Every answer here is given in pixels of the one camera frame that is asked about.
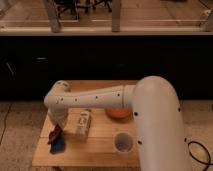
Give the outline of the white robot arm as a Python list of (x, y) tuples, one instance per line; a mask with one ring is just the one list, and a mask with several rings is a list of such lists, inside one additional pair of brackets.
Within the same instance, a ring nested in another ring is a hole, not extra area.
[(72, 92), (55, 82), (44, 97), (51, 121), (66, 120), (68, 109), (125, 108), (133, 111), (139, 166), (142, 171), (192, 171), (180, 102), (173, 85), (146, 76), (134, 85)]

